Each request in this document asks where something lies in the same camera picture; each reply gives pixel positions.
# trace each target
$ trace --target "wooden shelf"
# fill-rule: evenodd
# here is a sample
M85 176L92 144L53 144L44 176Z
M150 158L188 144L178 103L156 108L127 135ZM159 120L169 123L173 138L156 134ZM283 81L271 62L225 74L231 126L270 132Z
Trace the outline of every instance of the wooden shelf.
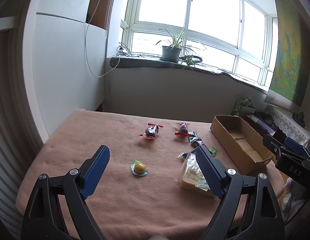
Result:
M97 6L97 2L98 0L90 0L89 6L88 6L88 12L87 12L89 18L93 15L94 10ZM91 21L92 25L105 29L108 4L109 4L109 0L100 0L98 4L98 8Z

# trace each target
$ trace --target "window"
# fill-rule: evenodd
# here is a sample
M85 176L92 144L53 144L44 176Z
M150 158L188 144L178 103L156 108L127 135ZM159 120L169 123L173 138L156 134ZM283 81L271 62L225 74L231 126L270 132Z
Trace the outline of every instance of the window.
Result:
M194 50L193 55L203 59L203 64L229 72L233 71L235 55L194 41L187 41L186 45L191 46L192 50Z
M131 52L161 55L162 47L156 45L156 43L161 40L169 39L169 36L134 32Z
M244 1L244 12L242 49L261 60L265 40L265 15L247 1Z
M191 0L188 29L237 45L240 0Z
M118 43L121 43L122 42L122 39L123 39L123 28L120 27L119 28L119 36L118 36Z
M187 0L142 0L138 21L184 26Z
M277 45L278 45L278 26L277 26L277 18L273 18L272 20L272 50L271 50L271 58L269 68L273 71L275 68L275 61L277 56Z
M185 29L185 45L204 66L231 72L264 89L275 66L276 16L249 0L128 0L122 17L123 43L133 53L162 54L160 40Z

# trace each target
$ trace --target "open cardboard box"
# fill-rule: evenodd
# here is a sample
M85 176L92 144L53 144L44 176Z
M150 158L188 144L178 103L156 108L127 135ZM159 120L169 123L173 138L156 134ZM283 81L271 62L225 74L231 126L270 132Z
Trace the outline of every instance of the open cardboard box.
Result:
M243 175L267 165L273 157L263 138L238 116L217 115L210 129Z

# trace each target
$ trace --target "window sill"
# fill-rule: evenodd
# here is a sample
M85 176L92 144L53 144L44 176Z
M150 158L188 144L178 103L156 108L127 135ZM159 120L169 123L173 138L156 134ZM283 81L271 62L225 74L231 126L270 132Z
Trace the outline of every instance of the window sill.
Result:
M159 57L152 57L152 56L136 56L136 57L126 57L126 56L119 56L120 62L117 66L117 68L140 68L140 67L151 67L151 68L177 68L181 69L184 66L186 66L185 63L173 63L173 62L167 62L167 61L161 61ZM111 58L111 66L116 66L118 63L119 57L112 57ZM189 67L185 68L184 71L191 71ZM259 84L256 84L254 82L251 82L249 80L246 80L244 78L240 78L239 76L234 75L233 73L230 73L228 71L210 67L210 66L202 66L202 65L196 65L195 68L193 68L193 71L209 74L209 75L225 75L233 80L242 83L244 85L247 85L249 87L255 88L259 90L260 92L266 94L268 92L268 88L265 86L260 86Z

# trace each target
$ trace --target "red candy wrapper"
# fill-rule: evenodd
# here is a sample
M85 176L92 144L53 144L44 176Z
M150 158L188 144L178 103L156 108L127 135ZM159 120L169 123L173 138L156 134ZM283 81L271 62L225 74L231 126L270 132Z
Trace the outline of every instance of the red candy wrapper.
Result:
M178 130L175 133L175 135L182 136L182 137L193 137L194 136L194 132L189 132L188 131L188 125L190 125L189 123L177 122L177 124L180 127L178 128Z
M159 131L159 128L163 128L162 125L157 125L153 123L149 123L147 125L148 125L148 128L145 130L145 134L139 135L140 137L143 137L145 139L155 139Z

